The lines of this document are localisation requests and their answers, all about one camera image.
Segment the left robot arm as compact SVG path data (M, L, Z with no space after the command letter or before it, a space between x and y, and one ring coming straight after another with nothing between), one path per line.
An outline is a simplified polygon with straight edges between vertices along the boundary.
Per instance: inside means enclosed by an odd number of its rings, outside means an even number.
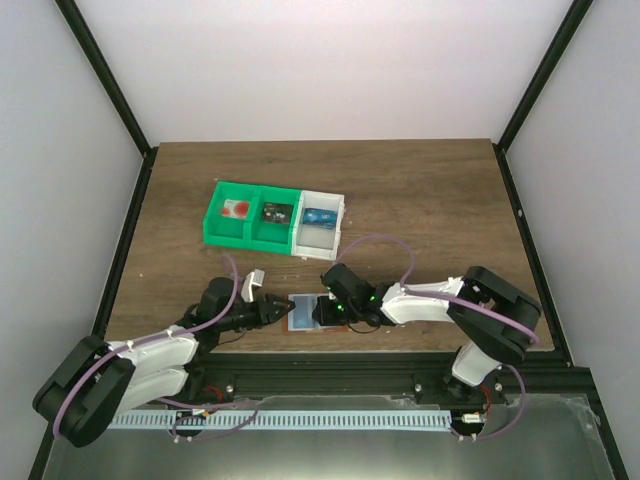
M252 277L238 283L212 279L200 301L164 330L128 341L97 335L80 340L35 394L33 409L54 433L76 447L95 441L114 417L149 402L198 408L225 393L205 385L201 361L224 332L246 333L275 324L294 310L293 301L259 293Z

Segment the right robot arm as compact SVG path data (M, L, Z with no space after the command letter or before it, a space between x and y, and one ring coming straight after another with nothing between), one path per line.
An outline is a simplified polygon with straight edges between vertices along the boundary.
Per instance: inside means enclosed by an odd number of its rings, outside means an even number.
M312 318L323 327L358 322L374 328L416 322L456 325L468 341L443 376L442 388L458 403L471 400L493 371L520 364L539 342L538 301L484 267L473 266L463 276L436 283L408 284L401 278L372 285L339 263L321 281L327 294L317 300Z

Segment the light blue credit card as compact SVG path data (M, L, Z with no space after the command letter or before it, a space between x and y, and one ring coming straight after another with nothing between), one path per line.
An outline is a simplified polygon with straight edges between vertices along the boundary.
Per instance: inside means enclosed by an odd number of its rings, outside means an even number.
M337 225L338 212L320 208L305 208L302 224L311 227L333 230Z

